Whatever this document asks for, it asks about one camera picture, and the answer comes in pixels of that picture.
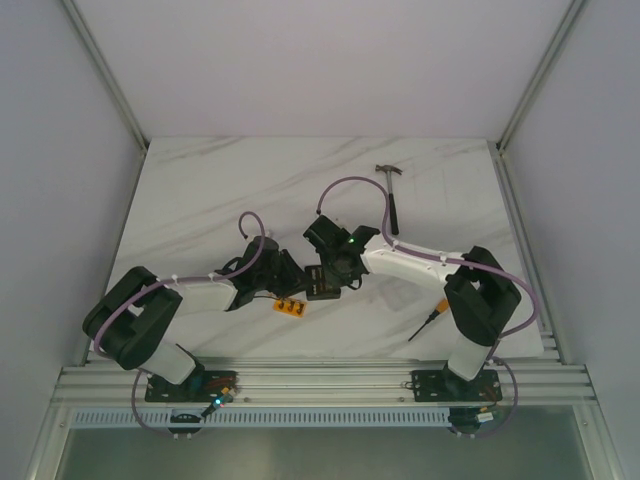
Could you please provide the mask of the black fuse box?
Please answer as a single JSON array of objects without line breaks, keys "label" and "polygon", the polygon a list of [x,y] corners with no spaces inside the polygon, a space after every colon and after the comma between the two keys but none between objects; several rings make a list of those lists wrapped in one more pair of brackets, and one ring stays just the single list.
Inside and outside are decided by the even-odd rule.
[{"label": "black fuse box", "polygon": [[321,265],[305,266],[304,272],[311,279],[311,285],[305,290],[308,301],[338,300],[341,297],[341,288],[329,283]]}]

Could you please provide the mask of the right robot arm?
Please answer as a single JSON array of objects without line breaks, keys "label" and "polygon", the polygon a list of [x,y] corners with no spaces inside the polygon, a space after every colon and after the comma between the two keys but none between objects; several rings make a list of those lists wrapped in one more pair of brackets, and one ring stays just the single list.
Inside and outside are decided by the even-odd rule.
[{"label": "right robot arm", "polygon": [[456,399],[476,390],[485,360],[522,299],[513,278],[487,249],[437,252],[388,239],[373,227],[359,226],[350,233],[324,215],[304,238],[334,288],[351,287],[372,274],[442,290],[459,332],[443,374],[444,390]]}]

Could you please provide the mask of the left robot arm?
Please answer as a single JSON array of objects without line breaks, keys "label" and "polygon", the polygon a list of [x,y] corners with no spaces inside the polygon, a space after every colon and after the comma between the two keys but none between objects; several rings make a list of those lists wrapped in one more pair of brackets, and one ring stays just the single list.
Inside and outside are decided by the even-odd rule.
[{"label": "left robot arm", "polygon": [[256,237],[241,257],[203,277],[161,281],[145,267],[130,269],[92,308],[82,329],[95,352],[124,370],[161,377],[180,401],[192,402],[202,395],[205,379],[197,359],[165,339],[175,317],[235,311],[261,292],[286,299],[310,285],[288,250],[271,238]]}]

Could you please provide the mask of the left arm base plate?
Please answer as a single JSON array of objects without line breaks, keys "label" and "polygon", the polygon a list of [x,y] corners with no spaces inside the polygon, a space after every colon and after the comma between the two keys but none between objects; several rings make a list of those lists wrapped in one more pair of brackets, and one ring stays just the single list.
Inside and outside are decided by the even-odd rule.
[{"label": "left arm base plate", "polygon": [[149,403],[209,403],[223,395],[222,390],[233,390],[237,372],[233,370],[204,370],[192,374],[182,384],[175,385],[164,378],[148,378],[145,401]]}]

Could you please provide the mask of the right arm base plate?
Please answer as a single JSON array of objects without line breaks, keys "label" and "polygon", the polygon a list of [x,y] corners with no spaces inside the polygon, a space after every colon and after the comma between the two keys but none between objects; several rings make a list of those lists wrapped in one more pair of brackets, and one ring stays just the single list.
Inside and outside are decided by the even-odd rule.
[{"label": "right arm base plate", "polygon": [[416,402],[497,403],[503,399],[495,370],[481,370],[473,380],[464,380],[447,368],[413,370],[409,385]]}]

